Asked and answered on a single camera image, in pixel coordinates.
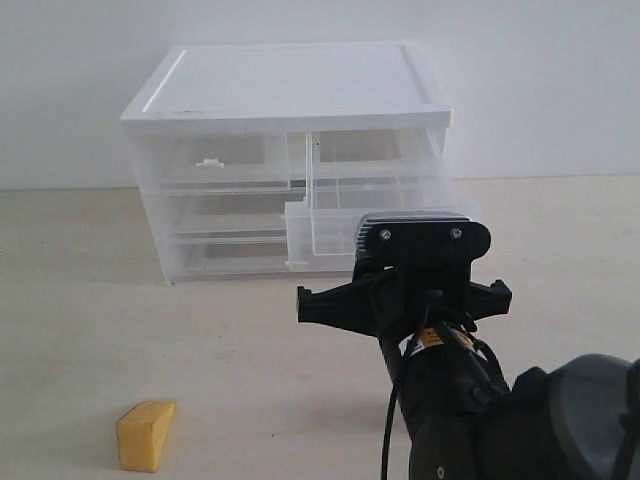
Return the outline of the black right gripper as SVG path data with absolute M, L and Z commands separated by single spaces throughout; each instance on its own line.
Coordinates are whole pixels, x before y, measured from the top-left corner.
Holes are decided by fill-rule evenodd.
M 405 264 L 374 269 L 356 265 L 351 282 L 296 292 L 297 319 L 369 337 L 401 340 L 445 323 L 471 333 L 476 322 L 509 312 L 512 291 L 500 279 L 471 280 L 469 262 Z

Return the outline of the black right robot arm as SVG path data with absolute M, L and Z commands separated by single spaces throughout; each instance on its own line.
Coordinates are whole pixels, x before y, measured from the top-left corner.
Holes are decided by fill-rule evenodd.
M 466 266 L 363 268 L 323 292 L 299 288 L 297 315 L 378 341 L 412 479 L 637 478 L 638 363 L 585 354 L 508 383 L 474 329 L 509 302 L 505 284 L 473 283 Z

